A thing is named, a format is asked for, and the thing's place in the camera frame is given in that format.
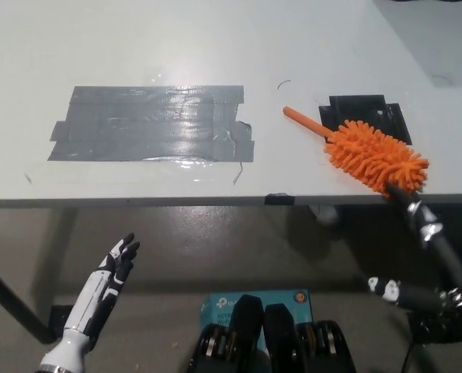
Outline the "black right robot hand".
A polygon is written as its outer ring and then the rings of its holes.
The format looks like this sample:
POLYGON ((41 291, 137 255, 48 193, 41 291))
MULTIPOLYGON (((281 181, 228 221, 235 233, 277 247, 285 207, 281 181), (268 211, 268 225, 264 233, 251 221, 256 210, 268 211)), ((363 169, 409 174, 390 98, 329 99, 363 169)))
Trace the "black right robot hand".
POLYGON ((407 218, 409 228, 419 239, 420 248, 438 259, 451 289, 430 291, 382 277, 370 278, 368 288, 386 302, 410 311, 431 314, 462 312, 462 262, 444 234, 443 223, 416 194, 407 193, 393 183, 386 185, 385 192, 390 202, 397 205, 407 218))

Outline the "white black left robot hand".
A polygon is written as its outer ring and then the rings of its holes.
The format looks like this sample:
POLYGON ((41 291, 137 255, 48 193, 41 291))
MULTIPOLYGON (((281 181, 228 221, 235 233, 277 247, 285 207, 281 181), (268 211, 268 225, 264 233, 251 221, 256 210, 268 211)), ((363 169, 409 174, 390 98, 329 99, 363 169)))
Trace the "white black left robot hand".
POLYGON ((90 273, 63 327, 58 344, 44 355, 39 372, 84 372, 91 352, 134 268, 140 243, 122 238, 90 273))

